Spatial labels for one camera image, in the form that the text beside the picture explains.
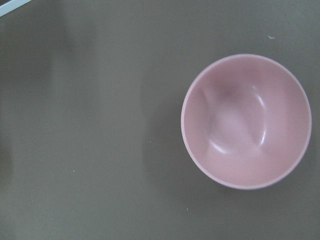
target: table surface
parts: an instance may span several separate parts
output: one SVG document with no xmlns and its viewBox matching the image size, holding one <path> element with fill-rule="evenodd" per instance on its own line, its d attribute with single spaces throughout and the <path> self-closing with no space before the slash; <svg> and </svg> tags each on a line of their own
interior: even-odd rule
<svg viewBox="0 0 320 240">
<path fill-rule="evenodd" d="M 319 1 L 40 1 L 0 18 L 1 240 L 320 239 Z M 181 136 L 212 62 L 269 57 L 312 135 L 260 190 L 205 176 Z"/>
</svg>

